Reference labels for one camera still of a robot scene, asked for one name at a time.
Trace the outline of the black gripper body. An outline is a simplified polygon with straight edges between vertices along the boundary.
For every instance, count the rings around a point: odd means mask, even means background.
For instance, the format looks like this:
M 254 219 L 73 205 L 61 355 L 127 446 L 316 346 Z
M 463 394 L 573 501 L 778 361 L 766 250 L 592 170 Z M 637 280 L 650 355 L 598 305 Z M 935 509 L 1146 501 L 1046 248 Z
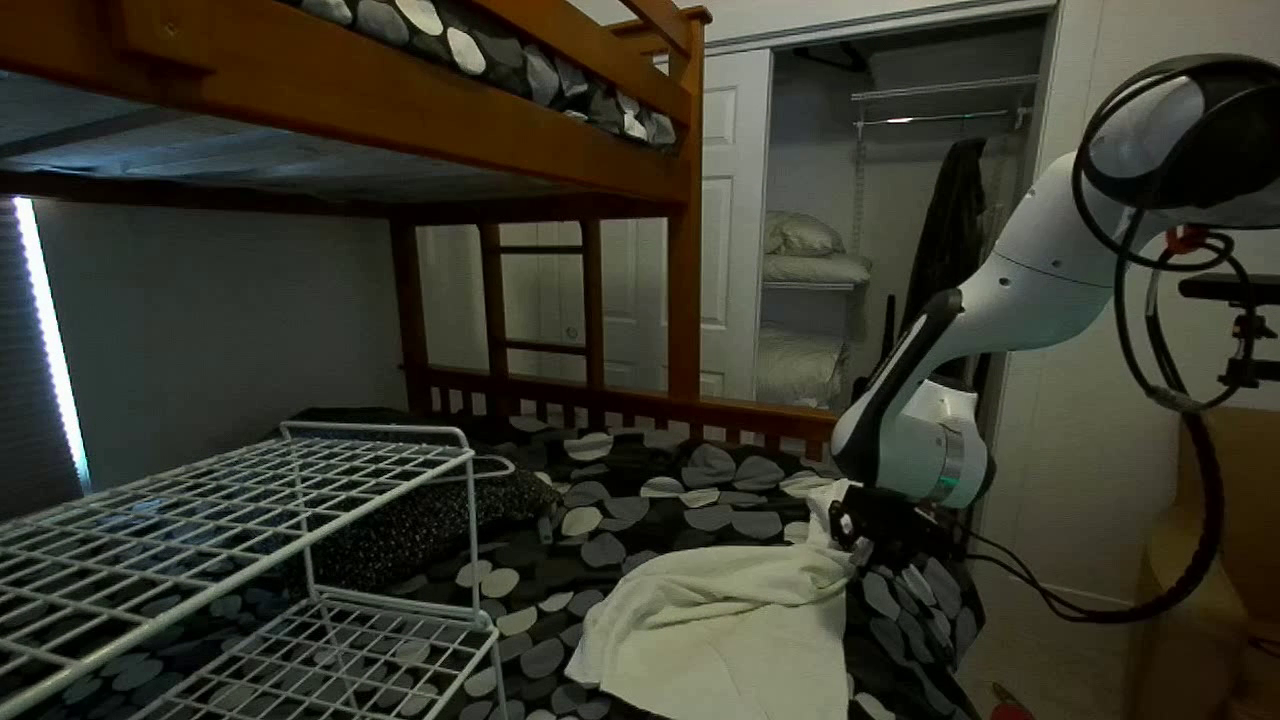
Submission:
M 868 540 L 887 559 L 911 559 L 911 555 L 952 555 L 952 535 L 918 511 L 911 501 L 885 493 L 885 486 L 859 486 L 849 483 L 829 502 L 831 535 L 839 547 L 857 547 Z

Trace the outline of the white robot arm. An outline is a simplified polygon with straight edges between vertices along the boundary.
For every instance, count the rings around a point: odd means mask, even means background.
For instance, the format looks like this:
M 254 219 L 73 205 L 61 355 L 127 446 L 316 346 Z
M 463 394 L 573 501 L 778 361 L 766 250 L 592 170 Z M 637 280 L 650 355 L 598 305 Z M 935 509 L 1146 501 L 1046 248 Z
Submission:
M 973 274 L 935 292 L 831 426 L 849 493 L 829 502 L 852 547 L 887 511 L 970 509 L 991 470 L 976 394 L 935 380 L 970 355 L 1082 334 L 1116 297 L 1125 259 L 1174 227 L 1273 227 L 1280 67 L 1213 51 L 1132 71 L 1072 151 L 1021 195 Z

